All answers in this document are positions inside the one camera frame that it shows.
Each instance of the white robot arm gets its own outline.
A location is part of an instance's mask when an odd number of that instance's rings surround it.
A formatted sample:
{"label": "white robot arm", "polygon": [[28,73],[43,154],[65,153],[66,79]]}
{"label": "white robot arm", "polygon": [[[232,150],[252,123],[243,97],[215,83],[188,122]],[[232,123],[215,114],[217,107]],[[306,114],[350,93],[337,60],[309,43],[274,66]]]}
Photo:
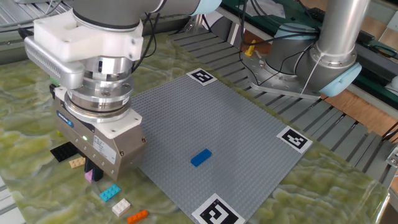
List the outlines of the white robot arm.
{"label": "white robot arm", "polygon": [[56,127],[87,161],[113,179],[136,166],[146,147],[131,109],[131,72],[141,59],[140,15],[205,14],[221,0],[74,0],[73,10],[34,21],[28,57],[54,80]]}

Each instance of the silver cylinder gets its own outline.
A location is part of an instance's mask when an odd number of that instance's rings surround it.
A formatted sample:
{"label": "silver cylinder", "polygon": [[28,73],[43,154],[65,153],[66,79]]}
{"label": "silver cylinder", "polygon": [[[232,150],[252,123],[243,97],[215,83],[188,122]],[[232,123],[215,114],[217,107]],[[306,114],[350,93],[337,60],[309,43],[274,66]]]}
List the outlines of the silver cylinder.
{"label": "silver cylinder", "polygon": [[328,3],[318,49],[344,60],[354,49],[370,0],[332,0]]}
{"label": "silver cylinder", "polygon": [[85,60],[83,86],[68,90],[69,110],[90,117],[124,111],[133,93],[132,61],[127,58],[95,57]]}

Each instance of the light blue lego brick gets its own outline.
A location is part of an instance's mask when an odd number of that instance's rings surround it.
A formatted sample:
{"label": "light blue lego brick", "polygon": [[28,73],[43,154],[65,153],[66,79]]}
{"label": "light blue lego brick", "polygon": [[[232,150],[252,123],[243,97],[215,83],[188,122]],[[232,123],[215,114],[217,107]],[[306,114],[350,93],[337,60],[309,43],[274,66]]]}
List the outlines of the light blue lego brick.
{"label": "light blue lego brick", "polygon": [[108,188],[104,192],[102,192],[99,197],[102,198],[105,202],[107,202],[109,199],[111,199],[113,196],[115,196],[117,193],[119,193],[121,190],[120,188],[114,184],[112,187]]}

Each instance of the orange lego brick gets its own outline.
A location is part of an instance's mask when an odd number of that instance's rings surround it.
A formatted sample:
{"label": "orange lego brick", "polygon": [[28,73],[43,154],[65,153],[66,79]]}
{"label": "orange lego brick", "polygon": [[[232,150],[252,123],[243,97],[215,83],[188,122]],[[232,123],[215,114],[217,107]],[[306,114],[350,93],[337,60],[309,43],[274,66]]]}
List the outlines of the orange lego brick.
{"label": "orange lego brick", "polygon": [[148,217],[148,211],[143,210],[127,219],[128,224],[133,224]]}

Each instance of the gray lego baseplate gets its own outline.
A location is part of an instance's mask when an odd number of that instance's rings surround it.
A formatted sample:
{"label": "gray lego baseplate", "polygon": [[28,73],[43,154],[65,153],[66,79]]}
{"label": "gray lego baseplate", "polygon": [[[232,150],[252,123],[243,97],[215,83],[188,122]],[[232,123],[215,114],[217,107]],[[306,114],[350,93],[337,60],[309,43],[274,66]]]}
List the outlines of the gray lego baseplate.
{"label": "gray lego baseplate", "polygon": [[[286,127],[221,82],[188,76],[132,98],[147,151],[140,169],[195,223],[214,193],[246,221],[302,154],[276,136]],[[212,156],[190,161],[204,149]]]}

